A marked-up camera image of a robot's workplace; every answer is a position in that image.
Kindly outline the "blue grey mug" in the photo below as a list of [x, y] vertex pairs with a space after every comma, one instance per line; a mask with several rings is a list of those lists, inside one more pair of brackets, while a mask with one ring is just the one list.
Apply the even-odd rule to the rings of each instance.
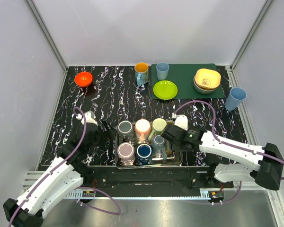
[[160, 135], [155, 136], [153, 140], [151, 141], [151, 145], [153, 148], [153, 154], [156, 157], [162, 157], [164, 160], [167, 159], [168, 156], [165, 151], [166, 142], [163, 137], [161, 137]]

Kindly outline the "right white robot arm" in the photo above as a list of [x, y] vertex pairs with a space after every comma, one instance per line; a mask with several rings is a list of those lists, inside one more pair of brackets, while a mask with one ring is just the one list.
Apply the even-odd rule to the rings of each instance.
[[254, 181], [257, 185], [277, 191], [280, 188], [284, 159], [277, 147], [267, 143], [264, 147], [240, 143], [214, 136], [211, 131], [186, 131], [169, 124], [162, 137], [179, 151], [200, 151], [229, 158], [234, 165], [214, 164], [205, 181], [210, 187], [230, 181]]

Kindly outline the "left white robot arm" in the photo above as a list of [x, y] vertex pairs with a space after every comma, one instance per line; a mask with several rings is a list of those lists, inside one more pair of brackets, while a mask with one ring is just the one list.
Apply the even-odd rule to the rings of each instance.
[[102, 121], [102, 130], [94, 120], [81, 125], [67, 144], [57, 150], [56, 157], [39, 179], [17, 199], [7, 199], [3, 204], [9, 226], [39, 227], [46, 215], [62, 199], [77, 188], [97, 185], [92, 167], [83, 163], [87, 153], [114, 140], [116, 129]]

